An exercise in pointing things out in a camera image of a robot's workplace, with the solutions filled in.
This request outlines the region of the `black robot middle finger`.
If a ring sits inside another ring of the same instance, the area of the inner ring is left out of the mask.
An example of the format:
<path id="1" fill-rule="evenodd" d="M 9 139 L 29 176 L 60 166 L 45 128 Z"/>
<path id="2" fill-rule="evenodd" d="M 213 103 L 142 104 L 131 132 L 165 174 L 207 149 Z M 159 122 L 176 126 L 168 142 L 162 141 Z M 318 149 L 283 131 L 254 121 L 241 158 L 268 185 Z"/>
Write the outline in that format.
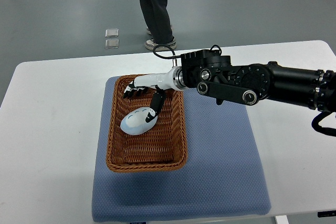
<path id="1" fill-rule="evenodd" d="M 143 91 L 144 91 L 144 88 L 138 88 L 134 94 L 136 97 L 139 97 L 142 95 Z"/>

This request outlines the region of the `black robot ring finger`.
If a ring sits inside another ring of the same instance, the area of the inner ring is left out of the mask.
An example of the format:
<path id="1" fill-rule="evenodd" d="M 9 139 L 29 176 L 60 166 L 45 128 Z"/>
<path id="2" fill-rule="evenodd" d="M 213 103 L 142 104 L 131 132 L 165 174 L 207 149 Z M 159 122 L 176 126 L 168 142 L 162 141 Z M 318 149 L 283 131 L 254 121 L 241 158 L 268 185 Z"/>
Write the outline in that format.
<path id="1" fill-rule="evenodd" d="M 136 90 L 137 90 L 137 88 L 129 88 L 127 90 L 127 98 L 131 98 L 134 95 L 134 93 L 136 92 Z"/>

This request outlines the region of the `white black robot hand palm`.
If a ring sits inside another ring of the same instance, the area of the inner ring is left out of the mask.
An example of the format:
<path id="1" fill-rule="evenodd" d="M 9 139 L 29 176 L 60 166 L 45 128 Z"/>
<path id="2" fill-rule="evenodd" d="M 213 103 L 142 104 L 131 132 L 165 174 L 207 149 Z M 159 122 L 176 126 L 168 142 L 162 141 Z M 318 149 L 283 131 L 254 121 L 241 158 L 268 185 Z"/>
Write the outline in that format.
<path id="1" fill-rule="evenodd" d="M 134 88 L 152 88 L 156 87 L 161 90 L 174 89 L 184 91 L 187 86 L 184 83 L 182 67 L 173 67 L 167 73 L 146 74 L 136 77 L 133 81 Z"/>

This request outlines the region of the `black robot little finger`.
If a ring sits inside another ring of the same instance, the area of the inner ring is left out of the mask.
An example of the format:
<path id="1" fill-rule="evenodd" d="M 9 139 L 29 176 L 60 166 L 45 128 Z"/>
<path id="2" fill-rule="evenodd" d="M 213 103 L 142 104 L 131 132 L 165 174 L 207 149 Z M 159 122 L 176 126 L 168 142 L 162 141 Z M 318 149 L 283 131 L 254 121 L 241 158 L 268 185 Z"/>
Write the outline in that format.
<path id="1" fill-rule="evenodd" d="M 134 92 L 135 92 L 135 85 L 134 82 L 132 81 L 127 85 L 126 89 L 124 90 L 123 97 L 130 98 L 133 96 Z"/>

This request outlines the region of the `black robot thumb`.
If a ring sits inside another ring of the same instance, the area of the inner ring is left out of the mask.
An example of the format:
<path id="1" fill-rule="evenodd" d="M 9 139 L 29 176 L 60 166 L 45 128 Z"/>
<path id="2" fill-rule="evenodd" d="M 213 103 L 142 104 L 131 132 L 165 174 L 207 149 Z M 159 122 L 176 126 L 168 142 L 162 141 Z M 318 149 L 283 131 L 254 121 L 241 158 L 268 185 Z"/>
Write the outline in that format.
<path id="1" fill-rule="evenodd" d="M 150 123 L 160 114 L 166 99 L 165 91 L 158 86 L 156 86 L 155 88 L 156 91 L 152 97 L 150 109 L 145 118 L 146 123 Z"/>

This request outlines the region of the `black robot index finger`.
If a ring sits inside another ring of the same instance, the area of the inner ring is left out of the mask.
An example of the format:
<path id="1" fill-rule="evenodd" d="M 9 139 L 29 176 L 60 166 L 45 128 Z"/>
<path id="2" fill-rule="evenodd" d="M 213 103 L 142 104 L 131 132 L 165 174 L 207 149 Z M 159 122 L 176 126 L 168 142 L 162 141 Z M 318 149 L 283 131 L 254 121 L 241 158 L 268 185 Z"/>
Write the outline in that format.
<path id="1" fill-rule="evenodd" d="M 155 92 L 155 89 L 146 87 L 141 91 L 142 95 L 152 95 Z"/>

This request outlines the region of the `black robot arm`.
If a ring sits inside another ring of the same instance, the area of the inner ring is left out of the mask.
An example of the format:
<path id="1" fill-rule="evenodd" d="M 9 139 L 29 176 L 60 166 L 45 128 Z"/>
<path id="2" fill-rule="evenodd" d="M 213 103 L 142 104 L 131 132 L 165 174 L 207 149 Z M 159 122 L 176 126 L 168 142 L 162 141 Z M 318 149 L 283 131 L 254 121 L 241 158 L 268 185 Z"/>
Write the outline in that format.
<path id="1" fill-rule="evenodd" d="M 335 112 L 335 72 L 287 68 L 270 61 L 266 65 L 254 63 L 233 66 L 230 56 L 214 45 L 178 56 L 180 66 L 167 73 L 136 77 L 124 90 L 124 97 L 135 92 L 154 89 L 150 111 L 144 121 L 154 120 L 161 112 L 165 91 L 184 91 L 195 88 L 200 95 L 216 99 L 218 105 L 230 101 L 255 105 L 260 100 L 294 104 L 320 111 L 311 123 L 324 135 L 335 136 L 335 129 L 320 126 L 320 122 Z"/>

